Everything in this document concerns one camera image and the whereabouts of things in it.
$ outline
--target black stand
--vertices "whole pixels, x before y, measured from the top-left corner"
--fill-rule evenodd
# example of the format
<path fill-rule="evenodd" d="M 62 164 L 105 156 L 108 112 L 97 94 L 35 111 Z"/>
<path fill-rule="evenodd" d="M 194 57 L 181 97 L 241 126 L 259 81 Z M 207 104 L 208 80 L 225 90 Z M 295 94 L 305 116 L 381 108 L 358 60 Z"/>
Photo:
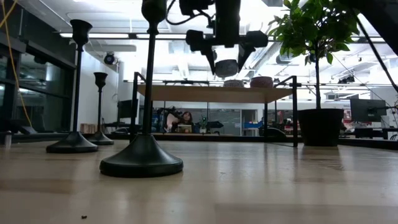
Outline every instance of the black stand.
<path fill-rule="evenodd" d="M 87 140 L 96 144 L 97 146 L 106 146 L 114 144 L 114 141 L 110 140 L 104 135 L 101 130 L 101 104 L 102 104 L 102 88 L 105 86 L 105 78 L 108 74 L 103 72 L 95 72 L 95 84 L 98 86 L 98 121 L 97 121 L 97 132 L 94 133 Z"/>
<path fill-rule="evenodd" d="M 73 40 L 77 43 L 78 52 L 75 85 L 75 108 L 73 111 L 73 131 L 61 141 L 47 146 L 46 150 L 48 153 L 82 153 L 96 152 L 98 150 L 98 146 L 87 141 L 87 139 L 85 139 L 81 133 L 77 131 L 81 54 L 83 53 L 83 46 L 88 42 L 88 33 L 92 26 L 88 22 L 78 19 L 71 20 L 70 23 L 73 27 Z"/>
<path fill-rule="evenodd" d="M 149 26 L 149 53 L 147 64 L 145 105 L 144 105 L 144 127 L 143 134 L 137 137 L 127 148 L 118 154 L 101 161 L 99 169 L 102 174 L 112 177 L 160 177 L 181 172 L 183 162 L 181 159 L 164 151 L 150 134 L 152 118 L 151 93 L 152 75 L 154 70 L 155 37 L 157 26 Z M 132 111 L 131 122 L 135 111 Z"/>

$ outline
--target black plant pot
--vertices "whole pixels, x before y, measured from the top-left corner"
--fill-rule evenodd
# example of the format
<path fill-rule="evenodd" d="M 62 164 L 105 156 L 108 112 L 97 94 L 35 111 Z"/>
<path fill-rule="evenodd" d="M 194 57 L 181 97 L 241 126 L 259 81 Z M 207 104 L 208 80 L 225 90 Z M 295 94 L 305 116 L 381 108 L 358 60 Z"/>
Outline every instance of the black plant pot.
<path fill-rule="evenodd" d="M 343 115 L 342 109 L 299 111 L 298 120 L 304 144 L 306 146 L 337 146 Z"/>

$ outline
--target bowl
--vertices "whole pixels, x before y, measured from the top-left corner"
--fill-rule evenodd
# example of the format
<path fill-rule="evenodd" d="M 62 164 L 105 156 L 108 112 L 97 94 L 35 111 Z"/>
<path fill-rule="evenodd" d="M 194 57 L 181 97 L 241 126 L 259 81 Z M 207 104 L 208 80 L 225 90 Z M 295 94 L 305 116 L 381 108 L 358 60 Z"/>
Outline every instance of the bowl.
<path fill-rule="evenodd" d="M 272 88 L 274 87 L 274 80 L 271 77 L 254 77 L 250 81 L 250 87 Z"/>
<path fill-rule="evenodd" d="M 242 80 L 227 80 L 224 82 L 224 87 L 244 87 Z"/>

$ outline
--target ceiling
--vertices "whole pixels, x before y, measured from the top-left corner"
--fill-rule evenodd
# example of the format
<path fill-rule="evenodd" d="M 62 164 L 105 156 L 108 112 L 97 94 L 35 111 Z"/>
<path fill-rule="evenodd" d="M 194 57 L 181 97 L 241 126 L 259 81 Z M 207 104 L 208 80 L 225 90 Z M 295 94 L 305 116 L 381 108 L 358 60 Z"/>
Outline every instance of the ceiling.
<path fill-rule="evenodd" d="M 82 19 L 93 25 L 94 32 L 146 32 L 148 23 L 141 14 L 140 0 L 20 0 L 20 4 L 29 12 L 33 13 L 59 32 L 71 32 L 69 25 L 70 19 Z M 283 15 L 284 7 L 269 7 L 261 0 L 244 0 L 241 5 L 241 30 L 245 34 L 249 30 L 261 29 L 265 32 L 269 27 L 269 21 L 273 20 L 274 15 Z M 207 12 L 212 15 L 215 9 L 212 7 Z M 186 17 L 180 14 L 178 1 L 170 11 L 171 21 L 181 21 Z M 360 16 L 366 30 L 370 36 L 378 37 L 379 34 L 372 25 Z M 197 17 L 190 22 L 180 26 L 171 26 L 165 21 L 159 24 L 161 33 L 186 33 L 188 29 L 202 30 L 211 33 L 212 30 L 205 28 L 207 20 L 205 17 Z M 304 57 L 294 58 L 288 65 L 277 64 L 276 56 L 279 51 L 278 43 L 270 42 L 264 49 L 257 49 L 245 64 L 245 69 L 233 78 L 244 79 L 248 71 L 254 70 L 256 74 L 271 77 L 288 77 L 290 75 L 299 76 L 300 82 L 314 82 L 315 69 L 313 65 L 304 65 Z M 135 52 L 116 52 L 116 55 L 125 62 L 135 63 L 136 67 L 146 67 L 147 60 L 147 40 L 92 40 L 91 45 L 96 51 L 91 51 L 93 55 L 103 57 L 105 49 L 118 46 L 135 45 Z M 384 60 L 396 57 L 387 44 L 376 44 L 379 53 Z M 362 77 L 362 81 L 370 82 L 375 78 L 369 76 L 378 67 L 376 58 L 368 44 L 351 44 L 349 52 L 338 52 L 333 65 L 329 65 L 326 60 L 320 62 L 321 82 L 337 83 L 339 77 L 348 74 L 345 67 L 352 69 L 355 74 Z M 237 58 L 238 48 L 216 49 L 218 60 Z M 217 80 L 211 75 L 210 67 L 206 58 L 200 53 L 191 53 L 183 40 L 158 40 L 155 50 L 154 79 L 183 79 L 190 80 Z"/>

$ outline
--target shelf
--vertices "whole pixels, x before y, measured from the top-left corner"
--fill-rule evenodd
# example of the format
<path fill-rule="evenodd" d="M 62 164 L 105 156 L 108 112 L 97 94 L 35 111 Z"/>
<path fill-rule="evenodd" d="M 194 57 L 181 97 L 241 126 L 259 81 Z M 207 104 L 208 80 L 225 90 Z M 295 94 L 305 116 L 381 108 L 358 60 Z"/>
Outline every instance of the shelf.
<path fill-rule="evenodd" d="M 145 85 L 138 92 L 145 96 Z M 152 86 L 153 101 L 184 101 L 212 103 L 270 103 L 291 95 L 292 89 L 239 88 L 212 86 Z"/>

